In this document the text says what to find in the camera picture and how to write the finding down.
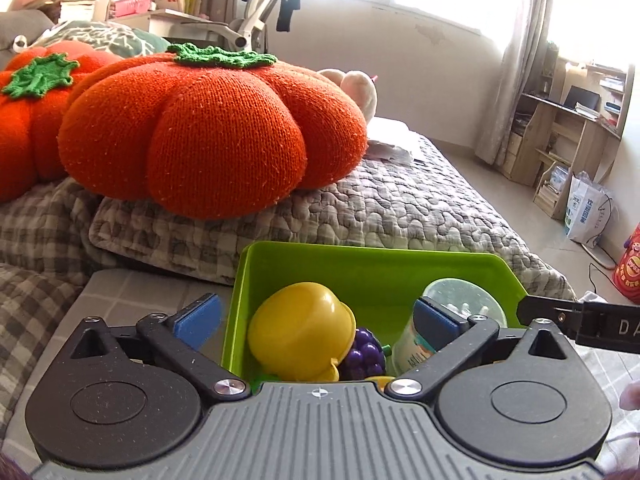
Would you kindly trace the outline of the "yellow plastic toy bowl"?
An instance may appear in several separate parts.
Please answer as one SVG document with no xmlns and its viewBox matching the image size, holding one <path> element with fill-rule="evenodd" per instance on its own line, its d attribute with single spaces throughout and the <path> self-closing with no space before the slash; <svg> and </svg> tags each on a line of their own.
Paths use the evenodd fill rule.
<svg viewBox="0 0 640 480">
<path fill-rule="evenodd" d="M 300 282 L 279 289 L 250 319 L 250 353 L 282 382 L 337 382 L 338 364 L 356 333 L 352 309 L 326 286 Z"/>
</svg>

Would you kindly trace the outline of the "red snack bag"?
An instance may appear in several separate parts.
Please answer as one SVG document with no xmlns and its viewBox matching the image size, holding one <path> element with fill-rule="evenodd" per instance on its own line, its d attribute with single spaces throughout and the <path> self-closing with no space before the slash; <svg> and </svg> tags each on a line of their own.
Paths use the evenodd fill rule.
<svg viewBox="0 0 640 480">
<path fill-rule="evenodd" d="M 615 288 L 623 296 L 634 304 L 640 304 L 640 224 L 627 238 L 612 278 Z"/>
</svg>

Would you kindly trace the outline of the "grey grid bed sheet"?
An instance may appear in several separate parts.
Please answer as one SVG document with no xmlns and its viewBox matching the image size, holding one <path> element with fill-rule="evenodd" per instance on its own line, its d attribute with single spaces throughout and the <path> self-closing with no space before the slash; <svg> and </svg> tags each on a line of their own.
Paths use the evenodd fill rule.
<svg viewBox="0 0 640 480">
<path fill-rule="evenodd" d="M 26 429 L 26 404 L 43 373 L 83 318 L 97 316 L 109 326 L 131 326 L 152 312 L 173 314 L 205 294 L 218 295 L 222 303 L 221 317 L 226 318 L 232 296 L 232 288 L 227 285 L 122 269 L 93 274 L 63 316 L 28 378 L 6 430 L 2 453 L 27 472 L 41 464 Z"/>
</svg>

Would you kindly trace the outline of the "clear lidded plastic cup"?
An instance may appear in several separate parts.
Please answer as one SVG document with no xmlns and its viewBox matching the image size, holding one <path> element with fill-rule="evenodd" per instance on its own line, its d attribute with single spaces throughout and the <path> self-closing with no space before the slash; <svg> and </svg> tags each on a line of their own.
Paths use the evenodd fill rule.
<svg viewBox="0 0 640 480">
<path fill-rule="evenodd" d="M 431 282 L 414 302 L 409 321 L 393 344 L 388 374 L 404 374 L 442 350 L 471 327 L 469 317 L 473 315 L 508 327 L 502 307 L 484 288 L 460 278 Z"/>
</svg>

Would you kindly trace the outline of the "white shopping bag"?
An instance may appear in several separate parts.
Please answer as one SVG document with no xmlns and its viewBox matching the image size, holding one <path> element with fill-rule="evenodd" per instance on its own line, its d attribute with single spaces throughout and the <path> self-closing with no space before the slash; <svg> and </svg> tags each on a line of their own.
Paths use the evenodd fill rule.
<svg viewBox="0 0 640 480">
<path fill-rule="evenodd" d="M 613 194 L 593 182 L 585 171 L 573 174 L 568 192 L 564 226 L 575 243 L 596 247 L 614 210 Z"/>
</svg>

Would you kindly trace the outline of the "purple toy grapes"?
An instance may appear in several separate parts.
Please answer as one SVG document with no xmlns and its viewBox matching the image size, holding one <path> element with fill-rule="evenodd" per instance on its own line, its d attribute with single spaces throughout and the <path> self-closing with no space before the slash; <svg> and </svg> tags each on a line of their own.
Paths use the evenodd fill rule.
<svg viewBox="0 0 640 480">
<path fill-rule="evenodd" d="M 352 346 L 338 366 L 340 379 L 346 382 L 386 375 L 386 358 L 392 350 L 381 344 L 370 330 L 358 327 Z"/>
</svg>

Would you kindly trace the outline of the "grey checked quilted blanket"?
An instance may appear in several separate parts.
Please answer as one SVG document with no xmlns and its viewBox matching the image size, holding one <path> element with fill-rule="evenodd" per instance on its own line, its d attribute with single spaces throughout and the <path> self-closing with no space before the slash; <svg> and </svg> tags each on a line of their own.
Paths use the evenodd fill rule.
<svg viewBox="0 0 640 480">
<path fill-rule="evenodd" d="M 91 275 L 113 257 L 89 230 L 102 197 L 71 178 L 1 205 L 1 431 L 44 348 Z"/>
</svg>

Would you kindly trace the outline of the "green plastic storage box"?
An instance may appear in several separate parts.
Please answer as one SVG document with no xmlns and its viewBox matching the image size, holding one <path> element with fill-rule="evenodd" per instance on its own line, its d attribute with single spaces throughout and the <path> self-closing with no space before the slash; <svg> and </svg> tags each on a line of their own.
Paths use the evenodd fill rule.
<svg viewBox="0 0 640 480">
<path fill-rule="evenodd" d="M 441 278 L 461 278 L 484 288 L 502 307 L 508 326 L 522 326 L 516 308 L 526 290 L 493 254 L 255 242 L 240 255 L 220 364 L 246 382 L 262 374 L 246 342 L 248 323 L 260 304 L 285 286 L 326 286 L 352 309 L 359 326 L 372 330 L 383 344 L 393 344 L 413 303 Z"/>
</svg>

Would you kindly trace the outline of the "wooden desk shelf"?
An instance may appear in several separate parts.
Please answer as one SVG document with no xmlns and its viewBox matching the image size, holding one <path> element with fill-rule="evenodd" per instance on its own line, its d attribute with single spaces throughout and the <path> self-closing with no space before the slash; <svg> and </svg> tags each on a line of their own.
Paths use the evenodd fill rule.
<svg viewBox="0 0 640 480">
<path fill-rule="evenodd" d="M 572 177 L 584 172 L 600 182 L 611 171 L 634 76 L 632 65 L 545 62 L 539 87 L 518 99 L 500 172 L 532 188 L 549 217 L 563 219 Z"/>
</svg>

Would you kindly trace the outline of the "light grey curtain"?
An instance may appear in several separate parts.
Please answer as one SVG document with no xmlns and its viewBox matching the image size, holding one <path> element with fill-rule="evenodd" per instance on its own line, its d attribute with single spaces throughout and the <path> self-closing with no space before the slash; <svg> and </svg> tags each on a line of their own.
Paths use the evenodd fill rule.
<svg viewBox="0 0 640 480">
<path fill-rule="evenodd" d="M 504 162 L 518 100 L 528 84 L 540 79 L 552 6 L 553 0 L 523 0 L 475 144 L 475 156 L 490 166 Z"/>
</svg>

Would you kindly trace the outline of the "grey checked pillow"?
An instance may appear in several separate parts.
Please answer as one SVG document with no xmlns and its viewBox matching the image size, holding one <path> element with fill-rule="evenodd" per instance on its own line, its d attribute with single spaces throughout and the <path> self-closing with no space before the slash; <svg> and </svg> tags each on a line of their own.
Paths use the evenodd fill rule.
<svg viewBox="0 0 640 480">
<path fill-rule="evenodd" d="M 527 247 L 424 136 L 411 165 L 363 159 L 341 181 L 295 191 L 258 214 L 198 221 L 157 204 L 104 198 L 89 238 L 97 248 L 191 278 L 230 285 L 258 240 L 390 249 L 488 252 L 533 295 L 575 296 L 568 279 Z"/>
</svg>

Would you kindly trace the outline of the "orange pumpkin cushion right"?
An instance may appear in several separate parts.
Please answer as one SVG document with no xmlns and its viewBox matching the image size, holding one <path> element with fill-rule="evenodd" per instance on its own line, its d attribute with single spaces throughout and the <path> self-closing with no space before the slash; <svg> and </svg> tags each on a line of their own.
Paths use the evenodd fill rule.
<svg viewBox="0 0 640 480">
<path fill-rule="evenodd" d="M 271 54 L 173 44 L 95 70 L 58 132 L 68 174 L 179 216 L 254 214 L 346 177 L 367 122 L 337 84 Z"/>
</svg>

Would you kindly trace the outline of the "orange pumpkin cushion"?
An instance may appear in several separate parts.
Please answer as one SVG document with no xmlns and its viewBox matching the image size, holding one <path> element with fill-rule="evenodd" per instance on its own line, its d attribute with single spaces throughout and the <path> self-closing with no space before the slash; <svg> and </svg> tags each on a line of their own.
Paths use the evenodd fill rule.
<svg viewBox="0 0 640 480">
<path fill-rule="evenodd" d="M 271 54 L 173 44 L 95 70 L 58 132 L 68 174 L 179 216 L 254 214 L 346 177 L 367 122 L 337 84 Z"/>
<path fill-rule="evenodd" d="M 70 92 L 120 57 L 76 40 L 31 47 L 1 72 L 1 200 L 66 176 L 58 154 Z"/>
</svg>

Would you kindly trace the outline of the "orange pumpkin cushion left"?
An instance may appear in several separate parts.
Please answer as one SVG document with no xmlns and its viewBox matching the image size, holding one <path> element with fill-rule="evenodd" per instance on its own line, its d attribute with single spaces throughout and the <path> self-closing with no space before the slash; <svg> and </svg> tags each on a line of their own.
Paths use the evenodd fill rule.
<svg viewBox="0 0 640 480">
<path fill-rule="evenodd" d="M 58 154 L 70 92 L 120 57 L 76 40 L 31 47 L 1 72 L 1 200 L 66 176 Z"/>
</svg>

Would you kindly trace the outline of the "white plush toy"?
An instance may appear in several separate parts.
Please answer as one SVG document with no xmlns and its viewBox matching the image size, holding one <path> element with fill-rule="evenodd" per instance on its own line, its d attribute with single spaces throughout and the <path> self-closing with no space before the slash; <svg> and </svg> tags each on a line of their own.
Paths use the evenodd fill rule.
<svg viewBox="0 0 640 480">
<path fill-rule="evenodd" d="M 361 70 L 343 72 L 336 68 L 319 70 L 319 74 L 337 84 L 357 104 L 367 124 L 371 121 L 378 107 L 378 92 L 372 77 Z"/>
</svg>

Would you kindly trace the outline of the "green patterned cushion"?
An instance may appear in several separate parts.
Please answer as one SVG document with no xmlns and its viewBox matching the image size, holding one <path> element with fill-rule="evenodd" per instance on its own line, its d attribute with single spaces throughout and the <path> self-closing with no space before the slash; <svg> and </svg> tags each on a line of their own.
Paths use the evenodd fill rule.
<svg viewBox="0 0 640 480">
<path fill-rule="evenodd" d="M 74 40 L 97 51 L 110 51 L 121 58 L 135 58 L 165 52 L 169 41 L 142 29 L 115 22 L 66 21 L 46 30 L 32 43 L 33 47 L 50 47 Z"/>
</svg>

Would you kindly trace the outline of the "grey sofa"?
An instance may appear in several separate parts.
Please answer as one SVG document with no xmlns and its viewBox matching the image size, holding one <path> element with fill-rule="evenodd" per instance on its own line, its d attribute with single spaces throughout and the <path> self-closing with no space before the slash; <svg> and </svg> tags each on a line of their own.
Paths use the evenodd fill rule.
<svg viewBox="0 0 640 480">
<path fill-rule="evenodd" d="M 6 67 L 16 55 L 14 40 L 18 36 L 26 38 L 26 44 L 32 44 L 53 22 L 39 10 L 17 10 L 0 13 L 0 70 Z"/>
</svg>

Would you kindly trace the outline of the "grey office chair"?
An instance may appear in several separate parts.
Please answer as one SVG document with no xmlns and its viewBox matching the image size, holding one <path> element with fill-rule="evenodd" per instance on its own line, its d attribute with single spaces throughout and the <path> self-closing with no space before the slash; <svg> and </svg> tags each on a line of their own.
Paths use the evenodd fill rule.
<svg viewBox="0 0 640 480">
<path fill-rule="evenodd" d="M 275 8 L 284 18 L 290 0 L 203 0 L 205 18 L 195 23 L 195 39 L 232 51 L 266 52 L 267 22 Z M 299 0 L 293 0 L 299 6 Z"/>
</svg>

